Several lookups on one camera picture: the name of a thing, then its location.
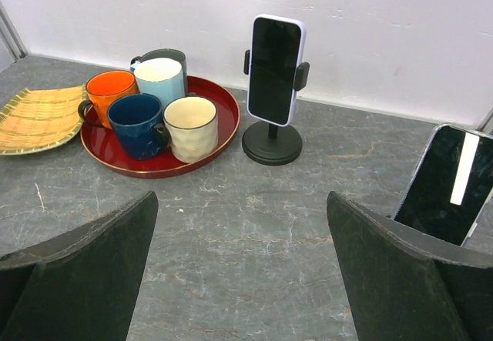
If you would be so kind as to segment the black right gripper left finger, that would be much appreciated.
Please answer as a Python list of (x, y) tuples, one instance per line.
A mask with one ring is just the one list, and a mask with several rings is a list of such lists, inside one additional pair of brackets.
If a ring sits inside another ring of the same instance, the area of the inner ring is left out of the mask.
[(71, 231), (1, 257), (3, 340), (124, 340), (159, 203), (148, 191)]

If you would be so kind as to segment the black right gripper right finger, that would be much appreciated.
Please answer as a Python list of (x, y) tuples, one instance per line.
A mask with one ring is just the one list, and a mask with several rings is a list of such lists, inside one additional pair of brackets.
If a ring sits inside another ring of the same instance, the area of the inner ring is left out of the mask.
[(492, 256), (335, 191), (327, 221), (360, 340), (490, 340)]

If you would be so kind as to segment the clear cased black phone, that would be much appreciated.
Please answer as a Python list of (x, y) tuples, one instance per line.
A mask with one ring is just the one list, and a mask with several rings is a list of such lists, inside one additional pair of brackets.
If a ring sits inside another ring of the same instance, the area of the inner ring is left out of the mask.
[(492, 136), (449, 123), (434, 128), (393, 220), (464, 245), (492, 197)]

